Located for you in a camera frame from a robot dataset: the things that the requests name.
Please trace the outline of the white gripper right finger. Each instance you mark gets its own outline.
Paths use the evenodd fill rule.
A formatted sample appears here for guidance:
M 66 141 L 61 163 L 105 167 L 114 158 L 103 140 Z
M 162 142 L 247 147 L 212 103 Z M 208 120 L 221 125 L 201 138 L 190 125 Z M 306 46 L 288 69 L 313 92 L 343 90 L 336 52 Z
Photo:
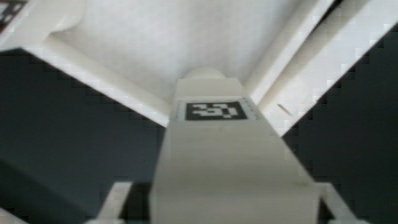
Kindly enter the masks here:
M 368 221 L 358 218 L 333 184 L 318 183 L 317 187 L 320 199 L 333 214 L 333 219 L 327 224 L 370 224 Z

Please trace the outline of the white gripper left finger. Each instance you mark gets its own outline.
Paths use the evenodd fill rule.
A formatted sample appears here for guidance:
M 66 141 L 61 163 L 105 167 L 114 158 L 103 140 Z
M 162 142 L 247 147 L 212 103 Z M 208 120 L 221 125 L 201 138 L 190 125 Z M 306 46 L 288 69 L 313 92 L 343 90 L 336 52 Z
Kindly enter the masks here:
M 132 182 L 114 183 L 98 216 L 87 221 L 87 224 L 127 224 L 125 219 L 121 218 L 121 214 L 132 186 Z

